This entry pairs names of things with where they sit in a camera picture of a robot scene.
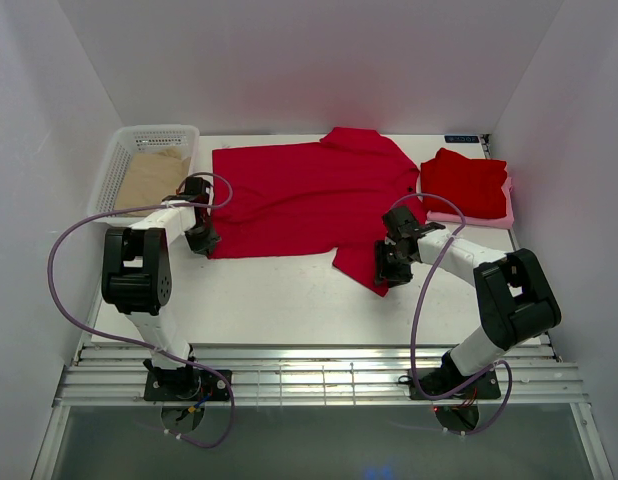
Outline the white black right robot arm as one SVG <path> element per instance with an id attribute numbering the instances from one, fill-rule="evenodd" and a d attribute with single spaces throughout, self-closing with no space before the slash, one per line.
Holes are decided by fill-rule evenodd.
<path id="1" fill-rule="evenodd" d="M 475 290 L 480 326 L 443 355 L 440 367 L 414 381 L 427 398 L 465 396 L 476 386 L 477 375 L 505 353 L 560 324 L 560 307 L 531 250 L 505 252 L 481 246 L 437 222 L 419 222 L 406 206 L 391 209 L 382 221 L 386 236 L 374 245 L 376 284 L 402 286 L 413 278 L 412 264 L 430 267 L 416 304 L 413 336 L 437 270 Z"/>

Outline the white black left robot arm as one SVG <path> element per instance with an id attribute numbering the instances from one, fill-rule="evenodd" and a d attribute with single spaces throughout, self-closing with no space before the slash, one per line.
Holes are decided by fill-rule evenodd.
<path id="1" fill-rule="evenodd" d="M 201 376 L 188 364 L 194 360 L 193 347 L 167 308 L 173 291 L 169 246 L 183 237 L 193 253 L 213 253 L 220 236 L 205 206 L 210 189 L 209 181 L 190 176 L 182 190 L 164 199 L 161 210 L 128 227 L 111 227 L 105 235 L 103 300 L 151 345 L 151 358 L 144 365 L 152 384 L 183 400 L 199 392 Z"/>

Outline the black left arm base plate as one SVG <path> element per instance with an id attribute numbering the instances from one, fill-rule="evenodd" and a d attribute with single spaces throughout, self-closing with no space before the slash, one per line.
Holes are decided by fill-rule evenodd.
<path id="1" fill-rule="evenodd" d="M 225 384 L 232 381 L 231 370 L 220 370 Z M 208 371 L 181 367 L 173 370 L 153 369 L 147 373 L 143 399 L 150 402 L 228 401 L 227 386 Z"/>

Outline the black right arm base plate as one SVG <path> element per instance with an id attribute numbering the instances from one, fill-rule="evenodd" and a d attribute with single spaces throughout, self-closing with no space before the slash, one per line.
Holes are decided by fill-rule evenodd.
<path id="1" fill-rule="evenodd" d="M 416 388 L 412 371 L 409 370 L 406 374 L 398 378 L 398 384 L 408 387 L 409 398 L 411 400 L 426 400 L 429 396 L 440 396 L 446 394 L 454 388 L 461 385 L 464 377 L 458 379 L 452 378 L 450 375 L 440 372 L 440 368 L 424 368 L 418 369 L 418 381 L 426 393 L 423 396 Z M 471 384 L 465 386 L 462 390 L 450 396 L 450 399 L 458 400 L 497 400 L 501 397 L 498 380 L 494 372 L 487 372 L 478 377 Z"/>

